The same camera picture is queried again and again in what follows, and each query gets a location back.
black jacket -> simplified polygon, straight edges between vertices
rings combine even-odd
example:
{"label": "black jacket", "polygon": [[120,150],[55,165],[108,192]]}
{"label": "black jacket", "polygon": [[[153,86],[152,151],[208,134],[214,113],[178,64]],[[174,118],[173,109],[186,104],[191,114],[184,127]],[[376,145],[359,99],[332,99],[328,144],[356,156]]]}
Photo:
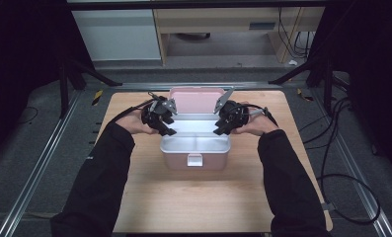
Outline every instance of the black jacket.
{"label": "black jacket", "polygon": [[[62,212],[50,220],[52,236],[112,236],[133,147],[127,130],[114,122],[107,125],[81,167]],[[258,153],[275,215],[273,236],[329,236],[318,196],[285,132],[263,134]]]}

wooden tabletop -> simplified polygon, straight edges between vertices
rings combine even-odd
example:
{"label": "wooden tabletop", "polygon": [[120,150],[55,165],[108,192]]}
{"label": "wooden tabletop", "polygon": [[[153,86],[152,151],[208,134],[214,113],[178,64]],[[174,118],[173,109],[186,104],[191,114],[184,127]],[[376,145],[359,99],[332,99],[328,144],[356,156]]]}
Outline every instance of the wooden tabletop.
{"label": "wooden tabletop", "polygon": [[[168,92],[156,93],[168,97]],[[149,100],[147,93],[112,96],[103,127],[125,109]],[[230,100],[268,107],[319,191],[306,151],[283,92],[235,91]],[[211,233],[270,232],[273,214],[263,185],[258,136],[231,135],[222,171],[170,170],[160,150],[160,135],[135,134],[128,181],[115,232]],[[325,211],[327,229],[333,227]]]}

toolbox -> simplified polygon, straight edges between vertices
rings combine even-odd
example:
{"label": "toolbox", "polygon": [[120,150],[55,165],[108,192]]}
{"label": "toolbox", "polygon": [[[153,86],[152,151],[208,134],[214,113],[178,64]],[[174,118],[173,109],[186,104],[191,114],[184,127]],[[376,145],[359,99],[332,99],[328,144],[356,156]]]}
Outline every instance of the toolbox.
{"label": "toolbox", "polygon": [[213,113],[220,88],[179,87],[170,90],[177,115],[168,126],[177,133],[162,136],[161,151],[172,170],[222,170],[231,142],[226,134],[213,133],[219,116]]}

black horizontal bar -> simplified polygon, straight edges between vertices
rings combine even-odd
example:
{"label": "black horizontal bar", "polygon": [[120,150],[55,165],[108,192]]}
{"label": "black horizontal bar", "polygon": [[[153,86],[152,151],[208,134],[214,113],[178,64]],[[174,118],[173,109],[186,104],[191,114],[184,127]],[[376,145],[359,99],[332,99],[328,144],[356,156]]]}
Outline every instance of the black horizontal bar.
{"label": "black horizontal bar", "polygon": [[326,7],[351,0],[198,0],[198,1],[134,1],[45,4],[45,8],[63,8],[71,11],[139,10],[139,9],[194,9],[194,8],[276,8]]}

box latch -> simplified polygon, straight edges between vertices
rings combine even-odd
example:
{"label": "box latch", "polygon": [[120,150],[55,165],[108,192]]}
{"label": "box latch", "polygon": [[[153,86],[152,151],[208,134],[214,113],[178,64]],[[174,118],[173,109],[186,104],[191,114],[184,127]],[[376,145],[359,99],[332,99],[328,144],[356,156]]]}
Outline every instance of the box latch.
{"label": "box latch", "polygon": [[202,155],[189,154],[187,157],[187,166],[202,166]]}

